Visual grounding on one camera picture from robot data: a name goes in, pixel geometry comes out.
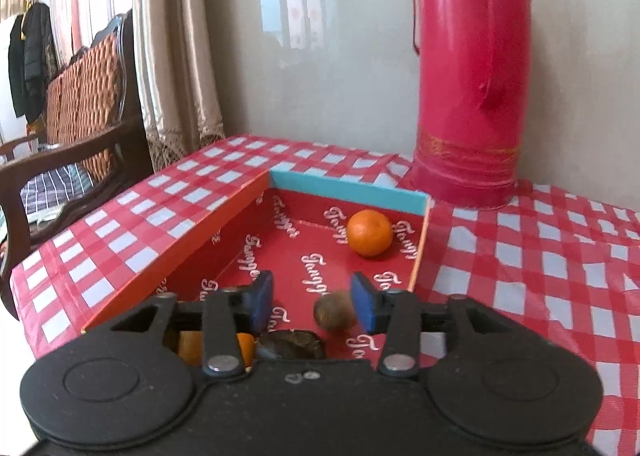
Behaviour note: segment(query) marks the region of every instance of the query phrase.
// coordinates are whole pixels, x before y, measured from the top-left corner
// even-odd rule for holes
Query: thermos handle
[[[420,46],[415,42],[415,26],[417,23],[417,11],[415,6],[415,0],[413,1],[414,1],[414,51],[416,55],[420,55]]]
[[[484,85],[484,96],[480,102],[482,108],[492,108],[495,106],[491,102],[490,97],[495,92],[499,96],[499,87],[496,86],[496,81],[499,84],[501,78],[500,54],[504,54],[504,36],[506,35],[508,28],[506,23],[506,17],[502,15],[502,7],[506,6],[509,0],[486,0],[487,19],[489,21],[489,64],[487,67],[487,80]]]

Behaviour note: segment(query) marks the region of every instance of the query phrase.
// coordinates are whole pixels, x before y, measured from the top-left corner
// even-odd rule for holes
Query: hanging clothes
[[[26,37],[24,83],[32,105],[25,111],[25,117],[31,124],[44,111],[47,86],[58,71],[49,7],[34,3],[24,14],[22,27]]]
[[[14,101],[16,118],[25,115],[28,105],[27,87],[24,83],[24,41],[21,38],[22,19],[23,15],[18,15],[15,18],[14,27],[11,29],[9,36],[9,86],[11,87],[11,98]]]

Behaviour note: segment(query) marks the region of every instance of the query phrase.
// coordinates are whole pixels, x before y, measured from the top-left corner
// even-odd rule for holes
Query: orange
[[[347,223],[347,242],[363,257],[380,255],[391,246],[393,239],[391,222],[378,211],[359,211]]]
[[[255,354],[255,339],[253,335],[249,333],[238,333],[238,344],[240,344],[240,350],[242,351],[242,359],[244,360],[244,366],[250,368],[254,363]]]
[[[202,365],[202,331],[181,331],[178,356],[188,366]]]

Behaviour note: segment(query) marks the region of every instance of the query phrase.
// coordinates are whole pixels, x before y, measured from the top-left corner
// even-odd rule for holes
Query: dark rock
[[[358,317],[350,293],[340,290],[320,296],[314,304],[314,319],[319,327],[327,331],[353,328]]]
[[[324,343],[312,331],[268,331],[258,337],[255,358],[274,360],[321,360],[326,358]]]

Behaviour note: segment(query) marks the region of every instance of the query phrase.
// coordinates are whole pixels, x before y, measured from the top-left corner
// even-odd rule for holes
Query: metal screw
[[[207,367],[216,373],[228,373],[240,365],[233,355],[216,355],[207,360]]]
[[[317,380],[322,375],[317,371],[308,370],[302,373],[302,376],[304,376],[307,380]]]
[[[289,375],[284,377],[284,380],[290,384],[299,384],[302,382],[302,375],[300,375],[300,373],[289,373]]]
[[[398,353],[385,357],[382,363],[385,364],[385,367],[389,371],[401,372],[409,371],[410,369],[412,369],[412,367],[415,366],[415,359],[414,357],[410,357],[409,355]]]

